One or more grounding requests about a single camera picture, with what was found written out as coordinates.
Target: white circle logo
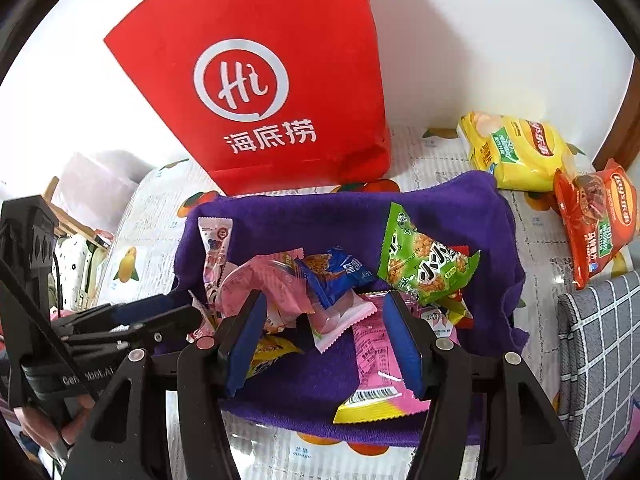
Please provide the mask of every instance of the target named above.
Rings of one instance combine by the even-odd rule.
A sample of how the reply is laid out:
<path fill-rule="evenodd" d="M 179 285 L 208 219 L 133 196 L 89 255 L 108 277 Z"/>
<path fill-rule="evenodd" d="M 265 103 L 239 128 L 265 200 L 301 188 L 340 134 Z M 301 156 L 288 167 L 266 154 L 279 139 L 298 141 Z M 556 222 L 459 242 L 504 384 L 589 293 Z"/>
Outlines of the white circle logo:
<path fill-rule="evenodd" d="M 224 108 L 221 108 L 207 92 L 207 89 L 204 86 L 204 73 L 209 66 L 209 63 L 211 63 L 211 61 L 219 54 L 228 52 L 229 50 L 245 50 L 247 52 L 251 52 L 252 54 L 255 54 L 256 56 L 259 56 L 263 60 L 265 60 L 269 67 L 271 67 L 271 70 L 273 70 L 273 73 L 276 76 L 275 96 L 264 113 L 238 114 L 229 110 L 225 110 Z M 242 71 L 245 68 L 250 70 L 248 78 L 243 76 Z M 218 94 L 218 99 L 226 99 L 226 103 L 231 109 L 237 108 L 232 94 L 232 90 L 234 89 L 238 90 L 242 101 L 249 102 L 250 98 L 245 85 L 247 79 L 250 82 L 250 90 L 254 94 L 264 95 L 268 92 L 268 86 L 260 88 L 258 75 L 255 73 L 254 67 L 252 65 L 247 64 L 245 66 L 242 66 L 239 62 L 236 62 L 236 80 L 231 83 L 229 82 L 227 69 L 227 63 L 225 61 L 221 62 L 220 80 L 222 83 L 222 90 Z M 287 75 L 287 71 L 285 70 L 282 62 L 267 47 L 251 40 L 224 40 L 211 45 L 200 55 L 196 62 L 195 68 L 193 69 L 193 85 L 195 86 L 198 97 L 209 110 L 219 115 L 220 117 L 224 117 L 225 119 L 229 119 L 230 121 L 239 121 L 241 123 L 252 123 L 254 121 L 259 121 L 261 119 L 271 117 L 274 113 L 280 110 L 280 108 L 282 108 L 282 105 L 287 100 L 287 95 L 289 94 L 289 76 Z"/>

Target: human hand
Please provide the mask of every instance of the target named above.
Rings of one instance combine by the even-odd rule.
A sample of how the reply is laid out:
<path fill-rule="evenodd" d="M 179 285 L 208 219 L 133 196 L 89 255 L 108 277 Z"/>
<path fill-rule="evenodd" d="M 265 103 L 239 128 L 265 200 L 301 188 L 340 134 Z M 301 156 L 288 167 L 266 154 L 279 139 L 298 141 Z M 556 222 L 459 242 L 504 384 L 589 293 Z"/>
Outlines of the human hand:
<path fill-rule="evenodd" d="M 14 413 L 15 416 L 18 417 L 24 433 L 29 435 L 39 446 L 55 453 L 54 449 L 61 444 L 60 435 L 62 435 L 62 438 L 68 444 L 74 444 L 76 442 L 76 438 L 80 431 L 82 431 L 82 428 L 84 428 L 89 412 L 95 404 L 94 400 L 88 394 L 76 397 L 76 399 L 80 403 L 81 409 L 74 420 L 62 428 L 60 434 L 58 434 L 58 430 L 56 430 L 47 415 L 42 413 L 38 408 L 23 406 L 21 408 L 15 408 Z"/>

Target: green snack bag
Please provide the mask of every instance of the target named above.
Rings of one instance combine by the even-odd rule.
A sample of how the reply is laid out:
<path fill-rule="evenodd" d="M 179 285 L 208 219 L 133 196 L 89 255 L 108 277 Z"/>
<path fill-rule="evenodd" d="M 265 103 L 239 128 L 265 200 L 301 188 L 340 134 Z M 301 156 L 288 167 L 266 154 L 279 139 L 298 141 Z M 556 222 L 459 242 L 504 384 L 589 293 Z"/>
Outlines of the green snack bag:
<path fill-rule="evenodd" d="M 404 208 L 391 203 L 378 276 L 420 305 L 466 286 L 479 259 L 480 251 L 468 257 L 419 233 Z"/>

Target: blue snack package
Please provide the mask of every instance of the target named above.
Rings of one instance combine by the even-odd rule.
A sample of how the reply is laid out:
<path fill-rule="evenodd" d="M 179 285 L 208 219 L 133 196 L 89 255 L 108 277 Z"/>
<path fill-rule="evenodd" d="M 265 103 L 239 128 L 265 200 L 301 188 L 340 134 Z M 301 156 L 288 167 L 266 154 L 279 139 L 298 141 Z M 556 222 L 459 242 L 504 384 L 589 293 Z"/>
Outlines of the blue snack package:
<path fill-rule="evenodd" d="M 352 288 L 367 285 L 376 279 L 342 247 L 331 248 L 325 254 L 312 254 L 303 260 L 297 258 L 296 262 L 325 309 Z"/>

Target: red chip bag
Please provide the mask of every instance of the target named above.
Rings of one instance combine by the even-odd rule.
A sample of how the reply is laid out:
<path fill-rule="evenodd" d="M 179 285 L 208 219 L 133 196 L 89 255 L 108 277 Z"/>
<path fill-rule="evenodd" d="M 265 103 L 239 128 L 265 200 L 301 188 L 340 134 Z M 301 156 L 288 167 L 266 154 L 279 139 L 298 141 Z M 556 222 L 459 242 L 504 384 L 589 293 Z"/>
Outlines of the red chip bag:
<path fill-rule="evenodd" d="M 388 170 L 369 0 L 143 0 L 104 41 L 227 194 Z"/>
<path fill-rule="evenodd" d="M 636 188 L 610 158 L 603 171 L 573 181 L 556 172 L 554 191 L 574 258 L 574 281 L 584 288 L 634 238 L 640 221 Z"/>

